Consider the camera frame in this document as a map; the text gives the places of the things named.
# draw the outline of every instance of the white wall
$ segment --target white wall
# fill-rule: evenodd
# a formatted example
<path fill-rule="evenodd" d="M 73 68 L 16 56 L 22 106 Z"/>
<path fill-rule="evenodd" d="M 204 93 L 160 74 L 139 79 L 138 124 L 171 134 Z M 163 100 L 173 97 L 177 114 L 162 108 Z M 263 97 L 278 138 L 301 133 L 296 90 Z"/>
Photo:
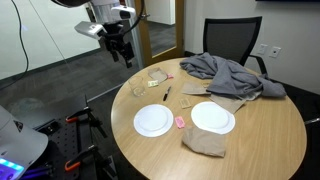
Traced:
<path fill-rule="evenodd" d="M 74 26 L 89 21 L 83 6 L 64 8 L 51 1 L 14 0 L 22 20 L 22 39 L 30 67 L 35 69 L 99 48 L 96 40 L 78 34 Z M 25 70 L 17 13 L 10 0 L 0 1 L 0 79 Z"/>
<path fill-rule="evenodd" d="M 259 44 L 272 79 L 320 94 L 320 3 L 256 2 L 255 0 L 186 0 L 185 50 L 202 52 L 205 18 L 263 16 Z M 278 58 L 268 57 L 272 46 L 281 47 Z M 254 61 L 249 68 L 258 71 Z"/>
<path fill-rule="evenodd" d="M 175 24 L 175 0 L 146 0 L 147 13 L 151 16 L 148 21 Z"/>

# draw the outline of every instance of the wooden door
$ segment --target wooden door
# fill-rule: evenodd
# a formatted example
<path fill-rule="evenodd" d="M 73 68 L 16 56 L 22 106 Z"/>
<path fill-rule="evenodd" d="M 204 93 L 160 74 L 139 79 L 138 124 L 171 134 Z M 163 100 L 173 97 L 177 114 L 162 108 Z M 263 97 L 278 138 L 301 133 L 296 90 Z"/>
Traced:
<path fill-rule="evenodd" d="M 136 7 L 136 12 L 140 12 L 141 9 L 141 0 L 135 0 L 135 7 Z M 171 11 L 169 10 L 170 18 L 174 22 L 173 24 L 165 24 L 163 23 L 163 19 L 168 19 L 168 13 L 164 13 L 161 15 L 161 12 L 168 11 L 167 8 L 171 8 Z M 178 58 L 178 57 L 183 57 L 183 22 L 184 22 L 184 0 L 145 0 L 145 8 L 144 8 L 144 15 L 150 16 L 145 17 L 143 20 L 140 21 L 139 23 L 139 34 L 141 38 L 141 44 L 142 44 L 142 56 L 143 56 L 143 63 L 144 66 L 149 66 L 154 63 L 168 60 L 168 59 L 173 59 L 173 58 Z M 158 32 L 154 32 L 155 34 L 151 34 L 151 27 L 154 26 L 162 26 L 164 25 L 165 29 L 174 27 L 175 29 L 173 30 L 173 33 L 175 34 L 174 36 L 169 36 L 167 39 L 168 42 L 171 40 L 173 43 L 172 46 L 161 50 L 159 52 L 155 51 L 154 47 L 151 47 L 153 44 L 152 38 L 155 36 L 161 36 L 161 33 L 163 35 L 173 35 L 172 33 L 165 33 L 166 30 L 161 31 L 158 29 Z M 157 37 L 158 40 L 155 40 L 155 43 L 158 43 L 159 41 L 163 41 L 162 45 L 166 45 L 166 41 L 161 39 L 161 37 Z"/>

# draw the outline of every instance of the round wooden table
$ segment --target round wooden table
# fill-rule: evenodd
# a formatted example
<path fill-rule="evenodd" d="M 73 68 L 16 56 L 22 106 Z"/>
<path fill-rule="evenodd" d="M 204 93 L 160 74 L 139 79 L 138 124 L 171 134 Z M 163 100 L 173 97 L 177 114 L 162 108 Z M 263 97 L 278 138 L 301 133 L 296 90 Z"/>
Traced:
<path fill-rule="evenodd" d="M 112 106 L 111 125 L 115 141 L 127 160 L 149 179 L 289 179 L 299 168 L 306 151 L 306 129 L 301 115 L 289 97 L 259 97 L 247 101 L 235 114 L 235 128 L 226 134 L 224 158 L 191 151 L 182 143 L 183 129 L 174 123 L 170 130 L 154 138 L 140 135 L 133 126 L 135 114 L 150 104 L 168 107 L 173 116 L 182 116 L 187 126 L 195 126 L 191 110 L 211 101 L 208 96 L 181 93 L 187 81 L 209 83 L 192 77 L 173 59 L 149 66 L 135 75 L 144 78 L 146 94 L 136 97 L 128 82 L 119 90 Z M 148 69 L 161 68 L 173 79 L 148 88 Z M 163 101 L 167 88 L 168 99 Z M 182 109 L 179 99 L 188 98 L 192 107 Z"/>

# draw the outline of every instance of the white plate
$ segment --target white plate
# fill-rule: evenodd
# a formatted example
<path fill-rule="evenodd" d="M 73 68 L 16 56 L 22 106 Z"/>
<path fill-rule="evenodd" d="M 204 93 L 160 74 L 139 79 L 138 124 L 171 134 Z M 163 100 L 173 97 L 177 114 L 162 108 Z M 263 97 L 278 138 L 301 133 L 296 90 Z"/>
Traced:
<path fill-rule="evenodd" d="M 194 124 L 203 130 L 226 134 L 235 126 L 235 118 L 229 111 L 214 102 L 202 102 L 191 111 Z"/>
<path fill-rule="evenodd" d="M 173 114 L 167 107 L 152 104 L 140 109 L 134 117 L 136 131 L 146 137 L 157 137 L 169 131 L 173 124 Z"/>

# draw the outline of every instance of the pen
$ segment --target pen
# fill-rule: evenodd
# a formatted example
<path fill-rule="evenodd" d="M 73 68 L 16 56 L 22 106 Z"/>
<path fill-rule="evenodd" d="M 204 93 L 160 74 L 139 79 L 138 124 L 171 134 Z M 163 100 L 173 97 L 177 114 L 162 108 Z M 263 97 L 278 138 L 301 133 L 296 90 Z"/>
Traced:
<path fill-rule="evenodd" d="M 163 96 L 163 101 L 166 101 L 167 97 L 168 97 L 168 94 L 170 92 L 170 89 L 171 89 L 171 86 L 169 86 L 168 90 L 166 91 L 166 94 L 164 94 Z"/>

